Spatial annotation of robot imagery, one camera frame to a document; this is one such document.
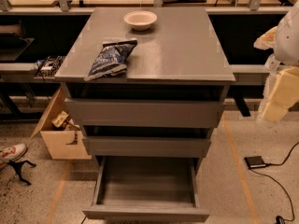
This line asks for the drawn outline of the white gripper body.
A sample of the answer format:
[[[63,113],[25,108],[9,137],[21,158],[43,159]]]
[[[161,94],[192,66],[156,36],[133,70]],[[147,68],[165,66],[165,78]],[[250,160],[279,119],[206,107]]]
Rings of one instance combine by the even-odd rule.
[[[274,86],[275,83],[275,75],[279,72],[282,71],[283,69],[286,69],[288,67],[291,66],[295,66],[295,65],[286,65],[283,69],[279,69],[279,61],[275,58],[274,55],[270,55],[264,65],[269,71],[270,74],[267,77],[266,81],[265,81],[265,85],[264,85],[264,89],[263,89],[263,99],[260,102],[260,106],[259,106],[259,115],[261,116],[263,109],[265,107],[265,103],[267,101],[267,98]]]

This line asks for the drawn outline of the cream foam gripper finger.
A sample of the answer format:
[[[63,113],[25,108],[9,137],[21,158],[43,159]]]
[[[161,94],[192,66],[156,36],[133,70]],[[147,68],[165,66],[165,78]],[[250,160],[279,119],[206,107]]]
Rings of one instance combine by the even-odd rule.
[[[275,75],[275,83],[265,103],[261,119],[278,122],[298,101],[299,67],[291,66]]]

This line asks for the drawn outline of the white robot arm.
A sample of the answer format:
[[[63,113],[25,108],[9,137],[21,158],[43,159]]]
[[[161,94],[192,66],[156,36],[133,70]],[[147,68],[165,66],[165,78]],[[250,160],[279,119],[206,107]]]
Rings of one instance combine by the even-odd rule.
[[[253,46],[274,51],[264,64],[270,75],[258,110],[258,122],[270,126],[282,120],[299,101],[299,1]]]

